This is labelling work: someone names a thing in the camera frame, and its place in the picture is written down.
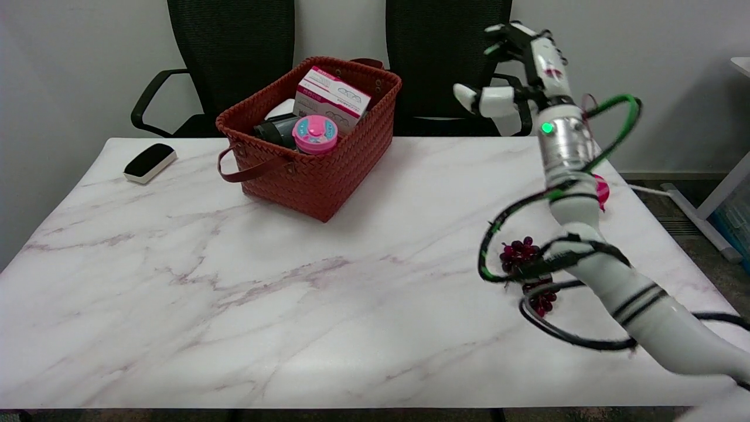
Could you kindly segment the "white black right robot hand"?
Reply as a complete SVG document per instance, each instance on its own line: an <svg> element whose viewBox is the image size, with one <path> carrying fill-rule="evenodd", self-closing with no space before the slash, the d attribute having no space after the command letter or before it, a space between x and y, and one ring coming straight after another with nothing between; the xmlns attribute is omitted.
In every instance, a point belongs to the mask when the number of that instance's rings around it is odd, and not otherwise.
<svg viewBox="0 0 750 422"><path fill-rule="evenodd" d="M476 89L456 83L452 90L459 104L474 115L499 118L512 108L532 102L538 111L573 104L567 60L548 29L535 31L520 21L487 27L491 45L484 50L490 64L518 62L526 81L516 86Z"/></svg>

